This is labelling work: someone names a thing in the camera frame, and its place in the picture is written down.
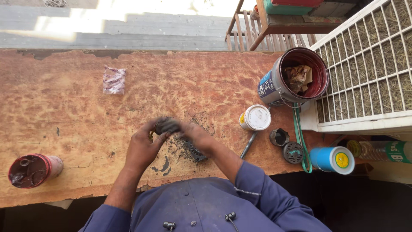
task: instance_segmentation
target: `green bottle label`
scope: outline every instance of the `green bottle label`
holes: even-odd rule
[[[411,163],[403,152],[404,141],[393,141],[386,144],[386,155],[392,162]]]

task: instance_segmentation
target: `white grille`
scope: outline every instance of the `white grille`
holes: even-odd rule
[[[318,127],[412,116],[411,8],[412,0],[375,0],[310,47],[331,78],[326,94],[312,103]]]

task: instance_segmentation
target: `person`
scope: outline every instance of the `person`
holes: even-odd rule
[[[140,177],[170,136],[163,133],[154,142],[149,140],[156,122],[148,122],[131,137],[123,169],[81,232],[330,231],[262,169],[240,159],[202,127],[186,122],[180,122],[183,136],[228,180],[177,181],[145,191],[134,202]]]

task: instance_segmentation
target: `worn orange tabletop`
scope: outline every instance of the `worn orange tabletop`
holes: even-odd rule
[[[124,165],[130,137],[157,116],[198,123],[240,155],[252,133],[240,127],[239,116],[250,105],[262,104],[258,81],[280,55],[0,50],[0,207],[108,194]],[[103,94],[105,64],[127,69],[124,95]],[[270,127],[257,135],[245,160],[268,175],[302,170],[288,164],[281,148],[268,139],[271,130],[283,128],[295,141],[291,108],[272,108],[271,113]],[[304,136],[309,149],[337,137]],[[33,189],[12,186],[9,166],[29,153],[60,157],[63,172]],[[138,187],[208,176],[224,178],[211,160],[194,162],[172,136]]]

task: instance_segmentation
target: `red paint bucket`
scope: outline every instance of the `red paint bucket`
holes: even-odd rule
[[[14,161],[10,166],[8,177],[13,186],[31,189],[57,177],[62,170],[63,161],[57,156],[28,154]]]
[[[301,95],[291,91],[286,84],[282,70],[286,67],[307,65],[312,68],[312,82]],[[322,96],[329,84],[329,72],[325,62],[316,52],[295,47],[285,51],[274,63],[272,69],[260,80],[257,92],[260,99],[271,106],[281,106],[285,103],[304,103]]]

